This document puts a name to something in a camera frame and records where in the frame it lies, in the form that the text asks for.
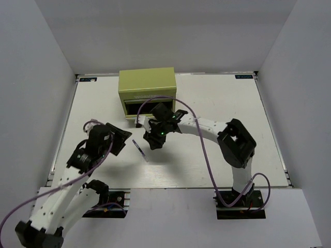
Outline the purple gel pen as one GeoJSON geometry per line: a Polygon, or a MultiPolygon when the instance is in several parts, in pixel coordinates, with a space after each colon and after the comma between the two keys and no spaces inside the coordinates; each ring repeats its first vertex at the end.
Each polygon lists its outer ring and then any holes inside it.
{"type": "Polygon", "coordinates": [[[135,147],[137,148],[137,150],[139,151],[139,153],[142,155],[143,159],[148,163],[149,159],[146,156],[146,154],[144,153],[144,151],[141,149],[141,147],[138,145],[138,143],[132,139],[133,144],[135,145],[135,147]]]}

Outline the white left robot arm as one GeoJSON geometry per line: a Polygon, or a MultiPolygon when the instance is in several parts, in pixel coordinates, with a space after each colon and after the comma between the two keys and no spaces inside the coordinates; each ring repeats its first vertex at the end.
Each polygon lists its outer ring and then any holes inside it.
{"type": "Polygon", "coordinates": [[[80,141],[67,161],[58,186],[28,221],[15,232],[24,247],[61,247],[67,231],[89,210],[109,204],[109,186],[90,180],[109,154],[117,156],[132,133],[110,123],[88,121],[80,141]]]}

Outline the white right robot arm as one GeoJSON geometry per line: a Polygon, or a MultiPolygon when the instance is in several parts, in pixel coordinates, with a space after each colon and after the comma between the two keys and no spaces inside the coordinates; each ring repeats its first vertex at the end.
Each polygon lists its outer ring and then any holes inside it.
{"type": "Polygon", "coordinates": [[[251,162],[256,141],[238,119],[229,122],[198,118],[185,110],[170,111],[163,103],[152,109],[153,118],[138,117],[138,124],[145,129],[143,138],[150,149],[160,149],[171,132],[202,136],[219,145],[225,161],[232,166],[233,198],[245,206],[252,200],[251,162]]]}

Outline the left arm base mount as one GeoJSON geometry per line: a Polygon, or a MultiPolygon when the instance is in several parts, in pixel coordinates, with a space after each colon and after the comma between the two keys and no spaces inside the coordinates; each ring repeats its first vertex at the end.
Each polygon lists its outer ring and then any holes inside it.
{"type": "Polygon", "coordinates": [[[85,190],[91,190],[97,195],[98,201],[83,215],[84,218],[123,219],[130,205],[129,189],[110,189],[99,180],[84,183],[79,190],[79,196],[85,190]]]}

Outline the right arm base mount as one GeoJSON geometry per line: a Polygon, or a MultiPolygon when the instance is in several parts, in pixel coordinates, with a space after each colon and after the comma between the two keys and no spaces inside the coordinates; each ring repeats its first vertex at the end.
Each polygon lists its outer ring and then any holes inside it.
{"type": "Polygon", "coordinates": [[[242,196],[240,200],[230,208],[226,207],[216,194],[214,195],[214,200],[218,220],[266,219],[264,208],[258,211],[264,204],[260,190],[254,190],[248,199],[242,196]]]}

